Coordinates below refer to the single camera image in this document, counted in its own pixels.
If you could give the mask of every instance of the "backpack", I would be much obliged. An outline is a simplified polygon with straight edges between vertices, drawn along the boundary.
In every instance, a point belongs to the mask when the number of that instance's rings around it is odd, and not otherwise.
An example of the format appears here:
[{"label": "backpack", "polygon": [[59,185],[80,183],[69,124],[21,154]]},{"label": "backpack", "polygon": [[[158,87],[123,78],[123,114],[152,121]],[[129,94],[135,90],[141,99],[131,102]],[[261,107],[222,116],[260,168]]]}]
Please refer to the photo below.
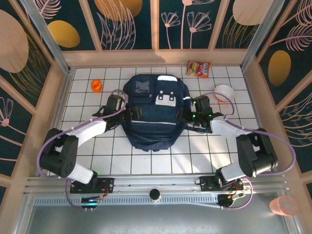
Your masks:
[{"label": "backpack", "polygon": [[179,121],[183,108],[191,107],[188,87],[172,75],[136,75],[123,87],[128,95],[127,110],[139,110],[121,123],[130,143],[144,151],[171,147],[187,127]]}]

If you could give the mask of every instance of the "gold circle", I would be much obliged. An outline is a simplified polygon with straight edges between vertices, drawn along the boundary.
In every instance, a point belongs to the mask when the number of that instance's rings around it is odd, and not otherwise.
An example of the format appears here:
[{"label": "gold circle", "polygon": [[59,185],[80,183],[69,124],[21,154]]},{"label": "gold circle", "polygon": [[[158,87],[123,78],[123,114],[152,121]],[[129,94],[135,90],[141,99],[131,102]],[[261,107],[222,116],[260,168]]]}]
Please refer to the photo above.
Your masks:
[{"label": "gold circle", "polygon": [[121,5],[123,5],[124,9],[127,8],[132,14],[134,18],[137,16],[142,9],[142,0],[94,0],[99,11],[107,18],[111,20],[121,21]]},{"label": "gold circle", "polygon": [[242,25],[260,24],[267,13],[272,0],[235,0],[233,17]]},{"label": "gold circle", "polygon": [[269,62],[269,81],[272,85],[281,85],[291,70],[292,60],[286,51],[276,51]]},{"label": "gold circle", "polygon": [[72,48],[80,43],[80,37],[77,30],[65,21],[53,21],[49,23],[48,28],[57,44],[60,46]]},{"label": "gold circle", "polygon": [[20,72],[28,60],[28,39],[23,27],[10,14],[0,10],[0,68]]}]

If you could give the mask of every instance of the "snack bag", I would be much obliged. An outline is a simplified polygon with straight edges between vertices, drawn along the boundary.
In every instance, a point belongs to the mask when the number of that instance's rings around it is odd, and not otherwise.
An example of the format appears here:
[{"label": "snack bag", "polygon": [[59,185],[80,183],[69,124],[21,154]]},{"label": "snack bag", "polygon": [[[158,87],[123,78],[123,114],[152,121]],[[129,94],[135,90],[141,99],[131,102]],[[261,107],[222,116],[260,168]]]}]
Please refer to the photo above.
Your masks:
[{"label": "snack bag", "polygon": [[208,78],[211,62],[189,61],[186,68],[186,74],[194,77]]}]

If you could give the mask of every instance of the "grid lines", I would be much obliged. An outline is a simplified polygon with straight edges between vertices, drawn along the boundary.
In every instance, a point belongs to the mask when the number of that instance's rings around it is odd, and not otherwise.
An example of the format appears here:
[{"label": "grid lines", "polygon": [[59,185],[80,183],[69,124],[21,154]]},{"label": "grid lines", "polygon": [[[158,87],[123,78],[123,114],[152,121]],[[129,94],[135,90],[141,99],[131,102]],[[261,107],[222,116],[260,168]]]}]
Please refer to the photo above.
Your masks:
[{"label": "grid lines", "polygon": [[[76,69],[61,129],[66,130],[92,118],[92,114],[105,105],[111,91],[122,89],[133,75],[150,73],[181,78],[189,87],[193,98],[212,92],[218,84],[232,86],[235,91],[233,101],[238,111],[230,121],[242,123],[248,128],[258,128],[238,66],[212,67],[209,70],[212,76],[210,78],[191,77],[185,72],[185,66]],[[94,79],[101,80],[103,92],[93,93],[90,86]],[[229,110],[229,104],[219,102],[214,95],[209,95],[209,99],[214,111]],[[169,150],[144,152],[131,146],[122,131],[119,126],[82,144],[78,149],[77,162],[100,175],[145,175],[209,173],[237,161],[234,139],[226,139],[216,134],[185,130]]]}]

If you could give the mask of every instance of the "cable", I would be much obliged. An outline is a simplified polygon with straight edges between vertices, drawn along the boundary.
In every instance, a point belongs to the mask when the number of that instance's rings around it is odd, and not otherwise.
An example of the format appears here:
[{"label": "cable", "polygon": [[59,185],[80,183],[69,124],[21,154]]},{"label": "cable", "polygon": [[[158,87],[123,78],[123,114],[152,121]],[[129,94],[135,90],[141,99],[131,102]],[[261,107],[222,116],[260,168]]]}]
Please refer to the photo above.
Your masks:
[{"label": "cable", "polygon": [[238,207],[226,207],[226,209],[228,209],[228,210],[238,210],[238,209],[242,209],[242,208],[246,207],[246,206],[251,202],[251,200],[252,200],[252,198],[253,198],[253,195],[254,195],[253,185],[252,185],[252,183],[250,182],[250,180],[248,180],[247,178],[244,178],[244,180],[247,181],[247,182],[249,183],[249,185],[250,185],[250,190],[251,190],[251,192],[250,192],[250,197],[249,197],[248,201],[247,201],[244,205],[242,205],[242,206],[238,206]]},{"label": "cable", "polygon": [[66,182],[65,182],[65,196],[66,196],[67,202],[68,202],[72,207],[75,207],[75,208],[80,209],[80,210],[84,210],[84,208],[82,208],[81,206],[76,206],[76,205],[74,205],[74,204],[71,202],[71,200],[69,199],[68,190],[67,190],[68,182],[69,182],[69,180],[67,179]]},{"label": "cable", "polygon": [[203,203],[197,203],[197,202],[187,202],[187,204],[196,205],[196,206],[205,206],[205,207],[211,207],[211,208],[217,208],[217,209],[223,209],[223,206],[219,206],[219,205],[210,205],[210,204],[203,204]]},{"label": "cable", "polygon": [[200,181],[200,179],[199,178],[197,178],[195,181],[194,181],[194,183],[196,184],[196,185],[200,185],[200,183],[196,183],[196,181]]},{"label": "cable", "polygon": [[220,93],[216,93],[216,92],[210,92],[210,93],[206,93],[204,95],[209,95],[209,94],[221,95],[222,97],[224,97],[231,104],[231,106],[232,106],[232,113],[231,114],[227,114],[227,115],[224,116],[224,121],[227,122],[229,125],[231,125],[231,126],[233,126],[235,128],[238,128],[240,130],[246,131],[246,132],[252,132],[252,133],[266,135],[266,136],[269,136],[269,137],[274,137],[276,139],[279,139],[279,140],[283,141],[290,148],[290,150],[292,152],[292,162],[290,163],[290,165],[286,169],[284,169],[283,171],[280,171],[280,172],[261,173],[261,174],[259,174],[260,176],[277,176],[277,175],[282,175],[282,174],[288,172],[295,165],[295,163],[296,163],[296,152],[295,152],[293,146],[291,144],[289,144],[289,142],[287,140],[285,140],[285,139],[283,139],[283,138],[281,138],[281,137],[279,137],[279,136],[277,136],[275,134],[272,134],[272,133],[263,132],[263,131],[259,131],[259,130],[254,130],[254,129],[244,128],[242,126],[236,125],[236,124],[228,121],[227,116],[232,116],[235,113],[235,108],[234,108],[234,105],[231,102],[231,100],[228,99],[225,95],[220,94]]},{"label": "cable", "polygon": [[53,175],[53,176],[46,175],[45,173],[43,173],[43,171],[42,171],[42,169],[41,169],[41,167],[40,167],[40,158],[41,158],[42,152],[43,152],[44,148],[45,148],[49,143],[51,143],[53,140],[55,140],[56,138],[58,138],[58,137],[60,137],[60,136],[62,136],[62,135],[65,135],[65,134],[67,134],[67,133],[70,133],[70,132],[79,130],[80,128],[83,128],[84,126],[88,125],[88,124],[91,123],[91,122],[103,120],[103,119],[110,118],[110,117],[113,117],[113,116],[115,116],[115,115],[118,115],[119,113],[121,113],[121,112],[125,109],[126,104],[127,104],[127,102],[128,102],[128,100],[127,100],[127,98],[126,98],[126,97],[127,97],[126,94],[125,94],[122,90],[120,90],[120,89],[115,89],[115,90],[112,92],[112,94],[113,94],[114,92],[121,92],[121,93],[124,95],[124,97],[125,97],[125,100],[124,100],[125,102],[124,102],[124,104],[123,104],[123,106],[121,107],[120,110],[118,110],[117,112],[115,112],[115,113],[113,113],[113,114],[111,114],[111,115],[107,115],[107,116],[103,116],[103,117],[97,117],[97,118],[94,118],[94,119],[90,119],[90,120],[88,120],[88,121],[86,121],[86,122],[84,122],[84,123],[82,123],[82,124],[80,124],[80,125],[78,125],[78,126],[72,128],[72,129],[63,131],[63,132],[61,132],[61,133],[59,133],[59,134],[56,134],[55,136],[53,136],[53,137],[51,137],[50,139],[48,139],[48,140],[42,145],[42,147],[40,148],[40,150],[39,150],[39,152],[38,152],[37,161],[36,161],[37,169],[38,169],[38,171],[39,171],[39,173],[40,173],[41,176],[43,176],[43,177],[57,177],[57,176],[58,176],[58,175]]}]

